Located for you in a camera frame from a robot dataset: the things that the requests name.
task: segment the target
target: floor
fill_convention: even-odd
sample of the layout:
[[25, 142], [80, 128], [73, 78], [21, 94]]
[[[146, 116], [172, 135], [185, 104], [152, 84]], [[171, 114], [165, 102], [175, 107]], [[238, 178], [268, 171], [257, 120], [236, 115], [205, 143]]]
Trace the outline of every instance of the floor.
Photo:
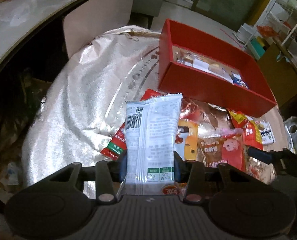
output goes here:
[[234, 38], [233, 31], [230, 28], [202, 14], [166, 1], [163, 1], [159, 16], [154, 17], [151, 30], [160, 32], [167, 18], [190, 25], [237, 48], [242, 48], [242, 45]]

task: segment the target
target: white plastic bag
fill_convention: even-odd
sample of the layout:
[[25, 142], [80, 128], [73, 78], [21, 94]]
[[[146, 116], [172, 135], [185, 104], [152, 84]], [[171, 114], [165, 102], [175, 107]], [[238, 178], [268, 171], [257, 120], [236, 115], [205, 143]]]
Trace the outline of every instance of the white plastic bag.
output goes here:
[[127, 194], [161, 195], [174, 183], [173, 146], [182, 94], [127, 102]]

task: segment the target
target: red box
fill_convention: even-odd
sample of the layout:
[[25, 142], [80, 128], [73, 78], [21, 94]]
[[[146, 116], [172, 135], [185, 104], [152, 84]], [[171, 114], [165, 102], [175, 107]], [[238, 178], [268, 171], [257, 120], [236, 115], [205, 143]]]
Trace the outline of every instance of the red box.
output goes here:
[[[160, 36], [159, 90], [261, 117], [277, 105], [254, 59], [240, 49], [198, 29], [167, 19]], [[173, 46], [201, 54], [236, 69], [249, 89], [202, 70], [177, 63]]]

